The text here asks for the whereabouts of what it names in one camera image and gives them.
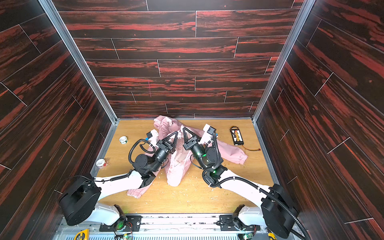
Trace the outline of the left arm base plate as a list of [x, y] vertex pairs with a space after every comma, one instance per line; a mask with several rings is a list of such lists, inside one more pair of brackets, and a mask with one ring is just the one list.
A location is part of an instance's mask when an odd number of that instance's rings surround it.
[[142, 223], [142, 216], [140, 215], [126, 215], [125, 220], [118, 220], [116, 223], [111, 226], [101, 224], [99, 231], [100, 232], [138, 232], [140, 230]]

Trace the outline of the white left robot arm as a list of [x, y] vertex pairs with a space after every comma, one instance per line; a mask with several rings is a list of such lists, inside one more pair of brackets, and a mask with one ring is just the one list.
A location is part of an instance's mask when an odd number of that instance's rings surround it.
[[123, 191], [143, 189], [154, 181], [155, 173], [175, 152], [179, 134], [175, 131], [160, 140], [155, 132], [152, 130], [146, 139], [139, 139], [132, 146], [128, 159], [133, 169], [128, 173], [104, 178], [79, 176], [64, 191], [58, 203], [67, 225], [90, 221], [115, 226], [117, 231], [124, 229], [126, 215], [120, 206], [108, 206], [99, 201]]

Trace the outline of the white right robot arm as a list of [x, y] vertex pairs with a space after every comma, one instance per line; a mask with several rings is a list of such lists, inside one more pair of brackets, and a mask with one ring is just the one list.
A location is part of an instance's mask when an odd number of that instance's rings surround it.
[[254, 207], [239, 205], [232, 215], [233, 224], [239, 230], [247, 226], [265, 226], [284, 239], [294, 234], [301, 240], [311, 237], [298, 219], [296, 204], [278, 184], [272, 187], [254, 183], [242, 178], [223, 166], [219, 151], [216, 129], [205, 125], [202, 137], [189, 128], [182, 129], [184, 148], [191, 151], [203, 170], [202, 178], [211, 188], [229, 190], [255, 204]]

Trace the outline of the pink zip jacket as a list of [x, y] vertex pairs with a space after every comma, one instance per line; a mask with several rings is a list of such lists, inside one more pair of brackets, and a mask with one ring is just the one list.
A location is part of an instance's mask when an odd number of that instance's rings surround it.
[[[170, 156], [169, 163], [165, 166], [168, 185], [177, 187], [192, 164], [190, 160], [192, 153], [186, 151], [183, 147], [184, 137], [182, 128], [184, 125], [176, 119], [158, 116], [154, 119], [154, 127], [158, 130], [160, 139], [175, 131], [179, 132], [176, 151]], [[232, 163], [243, 165], [248, 158], [246, 153], [238, 147], [222, 141], [218, 141], [218, 146], [222, 158]]]

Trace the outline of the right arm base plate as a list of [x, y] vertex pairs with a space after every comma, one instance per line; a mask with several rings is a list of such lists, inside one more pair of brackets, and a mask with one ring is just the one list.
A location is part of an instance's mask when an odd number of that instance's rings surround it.
[[257, 232], [261, 230], [261, 227], [257, 225], [246, 226], [238, 217], [233, 217], [232, 215], [220, 215], [216, 225], [221, 228], [221, 231]]

